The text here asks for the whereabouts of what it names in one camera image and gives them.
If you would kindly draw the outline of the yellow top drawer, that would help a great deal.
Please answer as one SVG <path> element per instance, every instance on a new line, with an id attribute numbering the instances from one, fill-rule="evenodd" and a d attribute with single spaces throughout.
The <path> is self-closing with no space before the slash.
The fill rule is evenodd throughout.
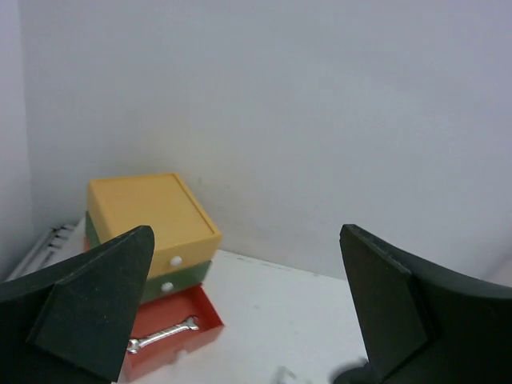
<path id="1" fill-rule="evenodd" d="M 221 236 L 214 236 L 167 247 L 156 244 L 148 277 L 157 277 L 211 260 L 221 239 Z"/>

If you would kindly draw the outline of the silver open-end wrench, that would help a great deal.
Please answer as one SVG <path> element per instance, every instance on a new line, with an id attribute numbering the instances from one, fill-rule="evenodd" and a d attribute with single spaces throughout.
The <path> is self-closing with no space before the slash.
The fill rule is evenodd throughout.
<path id="1" fill-rule="evenodd" d="M 179 324 L 175 324 L 163 330 L 154 332 L 152 334 L 148 334 L 142 338 L 131 338 L 128 341 L 128 346 L 126 348 L 126 352 L 128 354 L 137 354 L 141 349 L 146 346 L 163 340 L 164 338 L 168 338 L 170 336 L 179 334 L 184 331 L 196 331 L 199 330 L 199 325 L 197 324 L 198 317 L 197 316 L 189 316 L 183 322 Z"/>

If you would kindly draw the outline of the red bottom drawer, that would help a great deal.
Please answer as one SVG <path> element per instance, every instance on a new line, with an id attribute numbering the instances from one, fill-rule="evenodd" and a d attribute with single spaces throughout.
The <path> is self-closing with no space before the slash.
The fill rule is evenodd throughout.
<path id="1" fill-rule="evenodd" d="M 224 323 L 202 286 L 210 264 L 200 262 L 147 280 L 123 363 L 125 382 L 218 338 Z"/>

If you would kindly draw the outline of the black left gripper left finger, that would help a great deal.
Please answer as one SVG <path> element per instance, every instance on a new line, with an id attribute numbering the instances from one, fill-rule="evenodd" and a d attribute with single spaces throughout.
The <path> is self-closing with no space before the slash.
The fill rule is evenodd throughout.
<path id="1" fill-rule="evenodd" d="M 3 383 L 118 380 L 154 252 L 137 226 L 1 284 Z"/>

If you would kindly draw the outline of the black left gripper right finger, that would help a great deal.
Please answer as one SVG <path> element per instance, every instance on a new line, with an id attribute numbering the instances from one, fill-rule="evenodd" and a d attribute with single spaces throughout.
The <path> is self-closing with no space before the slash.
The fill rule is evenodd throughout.
<path id="1" fill-rule="evenodd" d="M 508 383 L 511 290 L 345 224 L 340 248 L 366 348 L 336 383 Z"/>

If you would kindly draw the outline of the green drawer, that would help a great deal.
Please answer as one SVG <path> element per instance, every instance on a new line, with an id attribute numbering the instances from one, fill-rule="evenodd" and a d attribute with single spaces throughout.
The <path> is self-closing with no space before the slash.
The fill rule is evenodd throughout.
<path id="1" fill-rule="evenodd" d="M 90 250 L 100 244 L 101 242 L 91 217 L 89 213 L 86 212 L 84 250 Z M 212 261 L 204 261 L 195 266 L 180 269 L 172 273 L 148 278 L 142 294 L 141 304 L 176 294 L 201 284 L 208 273 L 211 263 Z"/>

